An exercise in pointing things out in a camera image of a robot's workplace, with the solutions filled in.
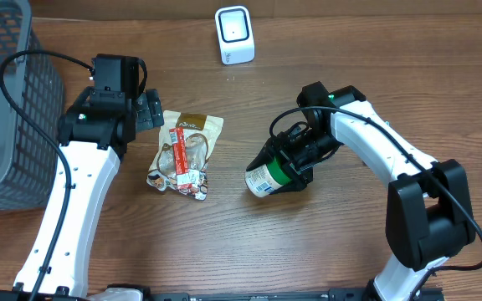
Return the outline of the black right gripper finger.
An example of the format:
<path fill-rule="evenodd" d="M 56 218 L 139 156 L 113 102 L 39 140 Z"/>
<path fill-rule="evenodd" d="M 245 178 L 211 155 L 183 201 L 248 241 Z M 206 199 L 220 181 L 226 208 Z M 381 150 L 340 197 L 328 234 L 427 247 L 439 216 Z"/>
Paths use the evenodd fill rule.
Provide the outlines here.
<path fill-rule="evenodd" d="M 258 155 L 249 163 L 246 170 L 252 171 L 259 166 L 271 164 L 277 161 L 280 164 L 280 159 L 276 157 L 277 150 L 273 146 L 264 146 Z"/>
<path fill-rule="evenodd" d="M 287 183 L 285 186 L 273 191 L 273 194 L 293 192 L 293 191 L 303 191 L 311 182 L 313 181 L 313 176 L 301 176 L 295 178 L 291 182 Z"/>

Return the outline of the green lid jar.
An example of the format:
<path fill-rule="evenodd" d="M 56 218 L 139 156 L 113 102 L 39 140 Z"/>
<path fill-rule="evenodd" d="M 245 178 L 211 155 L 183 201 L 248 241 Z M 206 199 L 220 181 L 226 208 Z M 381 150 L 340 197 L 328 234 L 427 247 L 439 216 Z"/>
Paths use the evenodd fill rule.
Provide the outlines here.
<path fill-rule="evenodd" d="M 290 182 L 276 159 L 245 172 L 247 188 L 257 197 L 266 197 Z"/>

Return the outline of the beige snack bag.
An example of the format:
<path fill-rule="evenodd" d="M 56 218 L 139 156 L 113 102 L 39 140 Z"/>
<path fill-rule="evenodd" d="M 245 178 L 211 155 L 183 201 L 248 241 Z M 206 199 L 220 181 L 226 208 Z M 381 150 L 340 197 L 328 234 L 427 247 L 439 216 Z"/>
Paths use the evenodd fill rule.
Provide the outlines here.
<path fill-rule="evenodd" d="M 177 189 L 175 161 L 169 130 L 183 128 L 192 187 Z M 223 129 L 223 118 L 166 110 L 159 131 L 159 149 L 151 163 L 146 183 L 158 191 L 167 189 L 203 201 L 208 195 L 208 162 Z"/>

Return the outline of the red stick packet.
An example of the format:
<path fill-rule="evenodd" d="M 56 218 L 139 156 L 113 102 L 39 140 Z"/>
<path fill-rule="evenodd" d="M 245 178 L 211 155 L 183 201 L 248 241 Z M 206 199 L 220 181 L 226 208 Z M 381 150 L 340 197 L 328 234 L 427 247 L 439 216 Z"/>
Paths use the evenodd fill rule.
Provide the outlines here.
<path fill-rule="evenodd" d="M 190 177 L 189 166 L 187 163 L 187 153 L 183 128 L 172 128 L 169 130 L 172 141 L 172 150 L 175 161 L 177 189 L 190 189 L 192 180 Z"/>

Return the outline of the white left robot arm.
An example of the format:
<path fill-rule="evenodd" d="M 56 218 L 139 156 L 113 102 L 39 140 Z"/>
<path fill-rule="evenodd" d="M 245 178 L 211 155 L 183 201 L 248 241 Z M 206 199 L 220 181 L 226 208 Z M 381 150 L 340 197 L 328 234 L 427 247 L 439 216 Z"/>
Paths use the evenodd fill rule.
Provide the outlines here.
<path fill-rule="evenodd" d="M 49 202 L 31 253 L 13 289 L 0 300 L 83 300 L 101 208 L 136 134 L 164 124 L 142 59 L 99 54 L 85 68 L 87 86 L 60 116 Z"/>

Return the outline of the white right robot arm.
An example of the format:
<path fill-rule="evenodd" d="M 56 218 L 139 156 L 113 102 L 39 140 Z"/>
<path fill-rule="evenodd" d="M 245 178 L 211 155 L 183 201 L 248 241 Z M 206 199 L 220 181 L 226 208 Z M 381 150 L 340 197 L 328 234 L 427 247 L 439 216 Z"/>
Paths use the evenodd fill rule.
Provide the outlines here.
<path fill-rule="evenodd" d="M 353 86 L 328 91 L 306 85 L 296 99 L 304 115 L 288 130 L 271 133 L 245 172 L 257 197 L 302 191 L 313 168 L 345 145 L 387 189 L 385 235 L 392 256 L 365 288 L 333 288 L 331 300 L 440 300 L 423 285 L 475 240 L 464 168 L 437 161 L 404 140 Z"/>

